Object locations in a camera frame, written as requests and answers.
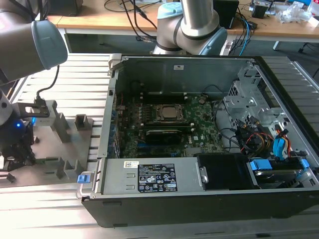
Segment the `blue cable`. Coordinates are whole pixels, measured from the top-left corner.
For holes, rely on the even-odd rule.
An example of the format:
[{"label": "blue cable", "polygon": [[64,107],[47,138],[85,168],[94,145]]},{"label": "blue cable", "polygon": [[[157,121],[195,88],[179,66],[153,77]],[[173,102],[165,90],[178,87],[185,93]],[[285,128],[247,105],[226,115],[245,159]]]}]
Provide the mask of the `blue cable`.
[{"label": "blue cable", "polygon": [[241,52],[240,52],[240,56],[241,56],[241,54],[243,54],[243,52],[244,52],[244,50],[245,50],[245,48],[246,48],[246,45],[247,45],[247,40],[248,40],[248,35],[249,35],[249,25],[248,25],[248,23],[247,23],[247,21],[245,20],[245,19],[243,19],[243,18],[240,18],[242,21],[244,21],[245,23],[246,23],[246,26],[247,26],[247,36],[246,36],[246,40],[245,40],[245,43],[244,43],[244,46],[243,46],[243,49],[241,49]]}]

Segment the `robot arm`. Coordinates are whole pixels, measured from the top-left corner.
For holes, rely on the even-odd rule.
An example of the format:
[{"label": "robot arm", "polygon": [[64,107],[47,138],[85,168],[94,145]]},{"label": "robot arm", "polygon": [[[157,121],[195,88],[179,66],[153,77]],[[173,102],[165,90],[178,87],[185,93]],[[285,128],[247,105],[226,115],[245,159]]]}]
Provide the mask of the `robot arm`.
[{"label": "robot arm", "polygon": [[67,60],[65,44],[54,24],[32,21],[39,11],[35,6],[37,0],[0,1],[0,84]]},{"label": "robot arm", "polygon": [[213,0],[181,0],[159,7],[157,46],[153,54],[219,55],[227,31],[219,26]]},{"label": "robot arm", "polygon": [[[38,0],[0,0],[0,85],[67,60],[64,41],[54,24],[46,20],[32,21],[39,12],[38,3]],[[27,107],[37,112],[29,113]],[[0,171],[34,162],[30,147],[33,144],[31,119],[48,116],[45,100],[40,97],[34,104],[11,104],[0,90],[0,157],[4,158]]]}]

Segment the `wooden table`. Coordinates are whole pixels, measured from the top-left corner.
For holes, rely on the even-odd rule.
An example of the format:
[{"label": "wooden table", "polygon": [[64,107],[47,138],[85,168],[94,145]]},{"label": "wooden table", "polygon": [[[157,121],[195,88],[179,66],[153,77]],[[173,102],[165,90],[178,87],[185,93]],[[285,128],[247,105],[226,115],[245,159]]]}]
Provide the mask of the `wooden table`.
[{"label": "wooden table", "polygon": [[[49,20],[56,24],[62,36],[68,33],[75,34],[110,34],[110,35],[134,35],[131,25],[124,12],[111,12],[104,9],[105,0],[84,0],[82,10],[77,17],[58,17],[50,16]],[[252,18],[251,12],[245,10],[250,0],[240,0],[239,8],[242,14],[250,21],[258,24],[252,39],[270,41],[295,41],[295,42],[319,42],[319,28],[314,28],[307,22],[291,22],[281,24],[273,15],[266,15],[264,19]],[[116,2],[107,5],[108,8],[121,10]],[[145,8],[148,18],[157,24],[157,11],[159,5],[152,5]],[[146,20],[138,15],[140,28],[151,34],[156,35],[156,29]],[[228,41],[236,39],[241,35],[243,26],[240,21],[234,22],[233,28],[228,30]]]}]

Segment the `cable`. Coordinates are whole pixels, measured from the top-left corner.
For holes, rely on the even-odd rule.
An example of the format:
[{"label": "cable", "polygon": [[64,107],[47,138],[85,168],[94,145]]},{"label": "cable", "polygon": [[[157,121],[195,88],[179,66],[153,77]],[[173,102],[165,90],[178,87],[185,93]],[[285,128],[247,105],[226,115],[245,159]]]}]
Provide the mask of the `cable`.
[{"label": "cable", "polygon": [[34,14],[33,14],[32,5],[30,3],[30,0],[26,0],[26,4],[27,4],[28,10],[29,10],[31,20],[34,21]]},{"label": "cable", "polygon": [[44,17],[43,17],[44,20],[48,17],[50,10],[51,10],[51,0],[47,0],[46,1],[46,11],[45,11]]},{"label": "cable", "polygon": [[213,113],[214,113],[213,121],[214,121],[214,123],[215,123],[217,129],[218,129],[218,126],[217,126],[217,123],[216,123],[216,121],[217,121],[217,113],[218,113],[219,107],[220,107],[220,105],[221,105],[222,102],[223,102],[223,101],[221,100],[221,101],[218,103],[216,113],[214,113],[214,109],[213,109]]},{"label": "cable", "polygon": [[124,8],[125,8],[126,16],[128,17],[128,20],[129,20],[129,22],[130,22],[130,25],[131,25],[133,31],[135,32],[135,34],[136,34],[137,37],[140,37],[140,35],[137,33],[137,31],[135,30],[135,28],[134,28],[134,26],[133,26],[133,23],[132,23],[132,21],[131,21],[129,12],[127,11],[127,8],[126,8],[126,5],[125,5],[124,0],[122,0],[122,3],[123,3],[123,6],[124,6]]},{"label": "cable", "polygon": [[233,142],[235,145],[240,147],[240,144],[238,142],[236,142],[235,140],[233,140],[232,138],[224,135],[222,132],[219,132],[221,134],[221,136],[223,136],[225,139],[228,139],[230,142]]},{"label": "cable", "polygon": [[249,35],[249,25],[247,23],[247,21],[243,18],[240,18],[242,21],[244,21],[246,23],[246,26],[247,26],[247,36],[246,36],[246,40],[245,40],[245,43],[244,43],[244,46],[243,46],[243,49],[241,49],[241,52],[239,53],[239,55],[241,56],[241,54],[244,52],[245,48],[246,48],[246,44],[247,44],[247,40],[248,40],[248,35]]},{"label": "cable", "polygon": [[[119,5],[119,7],[120,7],[121,9],[123,9],[123,10],[114,10],[114,9],[107,8],[107,7],[106,7],[107,4],[112,3],[112,2],[117,2],[118,5]],[[152,6],[152,5],[154,5],[154,4],[157,4],[157,3],[159,3],[159,2],[161,2],[161,0],[156,1],[156,2],[153,2],[153,3],[149,3],[149,4],[146,4],[146,5],[143,5],[143,6],[140,6],[139,8],[147,8],[147,7],[149,7],[149,6]],[[121,6],[122,4],[123,4],[123,3],[120,3],[120,2],[118,2],[117,0],[115,0],[115,1],[107,0],[107,1],[104,3],[104,8],[105,8],[106,10],[112,11],[112,12],[125,12],[125,9]]]},{"label": "cable", "polygon": [[154,24],[154,22],[152,22],[148,17],[146,17],[145,19],[146,19],[146,21],[148,21],[150,24],[152,24],[153,27],[154,27],[156,30],[158,29],[158,27]]},{"label": "cable", "polygon": [[53,80],[52,84],[51,84],[49,87],[43,88],[43,89],[38,90],[38,91],[36,92],[36,98],[37,98],[37,99],[40,99],[40,98],[41,98],[41,97],[40,97],[40,93],[41,93],[41,92],[46,91],[46,90],[49,90],[49,89],[51,89],[51,88],[54,86],[56,80],[58,79],[59,71],[60,71],[60,65],[57,66],[56,73],[55,73],[55,77],[54,77],[54,80]]},{"label": "cable", "polygon": [[209,84],[208,86],[206,86],[206,87],[204,88],[204,90],[202,91],[202,94],[204,94],[204,93],[206,92],[207,88],[208,88],[208,87],[211,87],[211,86],[213,86],[213,87],[215,87],[216,89],[218,89],[222,94],[224,93],[217,85],[215,85],[215,84]]},{"label": "cable", "polygon": [[[239,7],[237,7],[237,9],[238,9],[237,14],[239,14],[239,16],[240,16],[241,18],[246,19],[246,17],[241,13]],[[244,39],[241,40],[241,38],[242,38],[242,36],[243,36],[244,33],[245,33],[245,29],[246,29],[245,26],[246,26],[246,25],[245,25],[242,21],[240,21],[240,23],[243,25],[243,32],[241,33],[240,37],[235,41],[235,44],[234,44],[233,48],[229,51],[229,53],[233,52],[233,54],[234,54],[236,48],[240,47],[240,46],[243,44],[243,42],[244,42]]]},{"label": "cable", "polygon": [[136,26],[136,27],[138,28],[138,30],[139,30],[141,33],[143,33],[144,35],[148,36],[150,39],[156,40],[155,37],[153,37],[153,36],[147,34],[146,32],[144,32],[144,31],[139,27],[138,21],[137,21],[137,18],[136,18],[136,3],[135,3],[135,0],[133,0],[133,2],[132,2],[132,0],[130,0],[130,2],[133,3],[133,5],[134,5],[134,23],[135,23],[135,26]]},{"label": "cable", "polygon": [[316,72],[313,74],[313,78],[316,76],[316,74],[318,73],[319,68],[316,70]]},{"label": "cable", "polygon": [[42,0],[38,0],[38,8],[40,11],[40,21],[43,21],[43,3]]},{"label": "cable", "polygon": [[6,85],[8,85],[8,84],[10,84],[10,83],[12,83],[12,82],[17,82],[17,81],[19,81],[19,80],[20,80],[20,79],[16,79],[16,80],[14,80],[14,81],[9,81],[9,82],[7,82],[7,83],[4,83],[4,84],[0,85],[0,87],[6,86]]}]

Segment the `blue latch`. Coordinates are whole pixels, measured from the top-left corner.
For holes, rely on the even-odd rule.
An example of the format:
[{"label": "blue latch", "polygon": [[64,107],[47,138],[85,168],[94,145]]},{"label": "blue latch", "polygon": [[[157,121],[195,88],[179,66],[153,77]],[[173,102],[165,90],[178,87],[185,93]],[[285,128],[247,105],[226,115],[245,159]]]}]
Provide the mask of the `blue latch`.
[{"label": "blue latch", "polygon": [[303,167],[305,169],[310,167],[310,165],[309,165],[309,163],[308,163],[308,161],[306,159],[302,159],[301,160],[301,164],[303,165]]},{"label": "blue latch", "polygon": [[90,175],[79,175],[78,183],[90,183]]},{"label": "blue latch", "polygon": [[255,170],[272,170],[272,166],[267,159],[255,159],[250,162],[250,166],[253,171]]},{"label": "blue latch", "polygon": [[274,155],[280,160],[284,160],[283,151],[285,148],[285,140],[283,138],[275,138],[273,151]]}]

